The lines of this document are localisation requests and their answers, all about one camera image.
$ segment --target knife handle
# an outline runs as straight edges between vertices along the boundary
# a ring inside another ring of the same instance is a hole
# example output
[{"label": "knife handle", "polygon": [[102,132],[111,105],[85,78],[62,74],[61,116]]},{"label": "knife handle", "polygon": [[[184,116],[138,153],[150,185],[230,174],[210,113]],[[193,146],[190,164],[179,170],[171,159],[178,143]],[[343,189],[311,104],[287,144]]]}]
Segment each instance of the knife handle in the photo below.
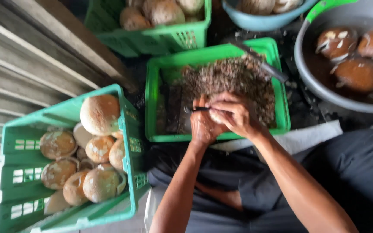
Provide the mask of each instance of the knife handle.
[{"label": "knife handle", "polygon": [[277,68],[271,66],[266,62],[262,62],[261,68],[270,73],[273,77],[277,78],[282,83],[286,82],[289,79],[289,77],[285,73],[279,71]]}]

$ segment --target person's right hand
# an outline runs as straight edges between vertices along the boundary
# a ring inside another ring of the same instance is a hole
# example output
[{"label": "person's right hand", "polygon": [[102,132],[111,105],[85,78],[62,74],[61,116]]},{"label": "person's right hand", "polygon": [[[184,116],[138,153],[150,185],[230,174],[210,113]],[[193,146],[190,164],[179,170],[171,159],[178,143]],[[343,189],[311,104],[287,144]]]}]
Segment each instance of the person's right hand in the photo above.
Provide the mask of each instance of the person's right hand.
[{"label": "person's right hand", "polygon": [[251,118],[247,106],[248,101],[229,92],[223,92],[208,104],[211,107],[210,114],[217,117],[232,132],[245,138],[252,138],[258,135],[262,126]]}]

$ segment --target hand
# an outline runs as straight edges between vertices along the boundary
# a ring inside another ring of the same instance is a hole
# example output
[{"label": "hand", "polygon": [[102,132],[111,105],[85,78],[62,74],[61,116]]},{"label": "hand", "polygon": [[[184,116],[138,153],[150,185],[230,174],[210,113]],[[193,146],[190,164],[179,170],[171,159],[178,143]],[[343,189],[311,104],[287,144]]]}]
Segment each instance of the hand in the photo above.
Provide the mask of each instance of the hand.
[{"label": "hand", "polygon": [[241,137],[250,139],[263,130],[261,124],[251,117],[247,100],[243,97],[223,92],[215,96],[212,103],[207,106],[211,107],[211,115],[220,119],[232,132]]},{"label": "hand", "polygon": [[[194,100],[195,107],[204,107],[207,103],[207,96],[202,95],[200,99]],[[191,114],[192,142],[210,145],[225,131],[227,127],[211,120],[208,111],[197,111]]]}]

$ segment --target person's left hand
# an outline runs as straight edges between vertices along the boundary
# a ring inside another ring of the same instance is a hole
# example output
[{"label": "person's left hand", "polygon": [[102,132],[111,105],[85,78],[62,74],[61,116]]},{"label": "person's left hand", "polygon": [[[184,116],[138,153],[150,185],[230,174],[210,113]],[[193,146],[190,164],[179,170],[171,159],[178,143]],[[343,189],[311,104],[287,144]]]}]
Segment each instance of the person's left hand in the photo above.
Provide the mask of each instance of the person's left hand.
[{"label": "person's left hand", "polygon": [[[208,102],[206,95],[194,100],[195,107],[205,107]],[[215,123],[208,111],[197,111],[191,114],[192,141],[209,145],[222,133],[228,130],[226,125]]]}]

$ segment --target green basket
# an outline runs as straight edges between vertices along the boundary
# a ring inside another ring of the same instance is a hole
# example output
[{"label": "green basket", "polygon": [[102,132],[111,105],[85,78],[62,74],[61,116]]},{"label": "green basket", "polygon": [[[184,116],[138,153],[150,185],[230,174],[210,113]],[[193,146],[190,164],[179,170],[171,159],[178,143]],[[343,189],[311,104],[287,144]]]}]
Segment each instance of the green basket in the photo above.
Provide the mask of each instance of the green basket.
[{"label": "green basket", "polygon": [[[102,94],[119,98],[121,116],[113,124],[123,131],[128,187],[121,196],[101,204],[90,202],[47,217],[44,205],[54,190],[46,188],[40,179],[42,169],[52,160],[41,154],[39,140],[53,127],[72,131],[80,122],[84,99]],[[142,170],[142,135],[143,122],[117,84],[9,121],[3,128],[0,158],[0,232],[65,232],[133,217],[138,200],[149,189]]]},{"label": "green basket", "polygon": [[90,0],[85,26],[112,50],[125,57],[164,55],[206,46],[211,22],[211,0],[205,0],[205,20],[153,29],[127,31],[120,28],[124,0]]},{"label": "green basket", "polygon": [[[253,48],[260,54],[265,54],[267,62],[281,70],[278,58],[277,44],[272,38],[261,38],[245,41],[245,44]],[[180,70],[184,65],[205,65],[218,59],[237,57],[244,54],[241,49],[230,45],[218,45],[194,51],[186,51],[174,55],[160,58],[153,58],[148,62],[146,77],[146,115],[145,115],[145,135],[152,142],[174,142],[189,141],[190,134],[158,135],[156,131],[157,103],[164,98],[159,92],[163,78],[165,82],[172,83],[181,78]],[[276,124],[275,129],[270,129],[272,134],[283,134],[290,130],[290,117],[287,106],[286,90],[284,84],[276,78],[272,78],[274,96],[276,98]],[[221,134],[217,139],[240,139],[239,135],[228,132]]]}]

